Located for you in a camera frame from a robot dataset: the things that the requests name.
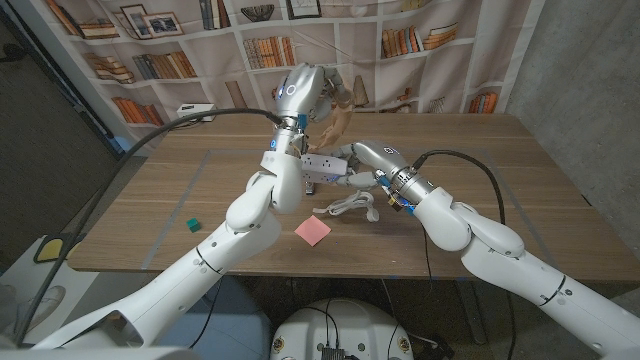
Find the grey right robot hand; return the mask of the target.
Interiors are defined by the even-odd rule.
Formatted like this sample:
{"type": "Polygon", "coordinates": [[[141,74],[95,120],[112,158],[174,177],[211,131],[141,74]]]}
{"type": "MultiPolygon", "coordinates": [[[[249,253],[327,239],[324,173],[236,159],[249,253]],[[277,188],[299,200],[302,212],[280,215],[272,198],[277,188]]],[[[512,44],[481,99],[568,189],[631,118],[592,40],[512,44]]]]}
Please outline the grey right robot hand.
{"type": "Polygon", "coordinates": [[[367,165],[381,170],[399,195],[412,204],[419,204],[435,187],[391,145],[375,140],[360,140],[340,146],[331,155],[347,160],[351,165],[367,165]]]}

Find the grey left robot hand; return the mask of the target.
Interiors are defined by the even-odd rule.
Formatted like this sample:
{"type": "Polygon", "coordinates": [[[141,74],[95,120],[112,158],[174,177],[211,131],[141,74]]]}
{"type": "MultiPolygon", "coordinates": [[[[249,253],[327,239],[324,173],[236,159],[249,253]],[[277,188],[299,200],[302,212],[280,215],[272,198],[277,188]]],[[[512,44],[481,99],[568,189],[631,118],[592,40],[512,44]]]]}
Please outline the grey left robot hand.
{"type": "Polygon", "coordinates": [[[309,122],[329,118],[331,124],[320,135],[311,152],[328,149],[344,134],[353,115],[353,92],[334,67],[302,63],[296,66],[276,89],[276,114],[283,123],[278,130],[289,136],[287,144],[307,152],[304,132],[309,122]]]}

